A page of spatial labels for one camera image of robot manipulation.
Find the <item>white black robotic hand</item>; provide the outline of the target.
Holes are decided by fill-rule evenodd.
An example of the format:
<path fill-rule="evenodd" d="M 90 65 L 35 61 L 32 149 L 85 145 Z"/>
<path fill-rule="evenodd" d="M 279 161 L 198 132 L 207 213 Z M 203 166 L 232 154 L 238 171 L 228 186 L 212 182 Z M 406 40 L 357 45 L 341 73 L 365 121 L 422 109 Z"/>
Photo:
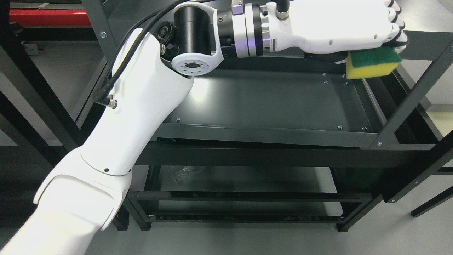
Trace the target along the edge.
<path fill-rule="evenodd" d="M 266 4 L 263 51 L 299 48 L 323 55 L 388 46 L 401 53 L 408 44 L 406 27 L 394 0 L 285 0 L 288 16 L 278 18 L 279 0 Z"/>

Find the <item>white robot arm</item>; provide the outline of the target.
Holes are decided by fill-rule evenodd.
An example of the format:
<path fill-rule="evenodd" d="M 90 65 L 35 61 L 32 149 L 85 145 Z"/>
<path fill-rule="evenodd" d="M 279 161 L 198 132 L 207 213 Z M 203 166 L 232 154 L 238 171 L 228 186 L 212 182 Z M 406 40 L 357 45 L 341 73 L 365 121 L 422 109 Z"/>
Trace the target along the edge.
<path fill-rule="evenodd" d="M 169 67 L 149 28 L 126 36 L 112 63 L 106 109 L 84 144 L 71 150 L 39 186 L 37 208 L 1 249 L 2 255 L 84 255 L 97 232 L 120 210 L 131 170 L 165 118 L 187 97 L 194 76 L 216 68 L 217 51 L 206 59 L 184 53 Z"/>

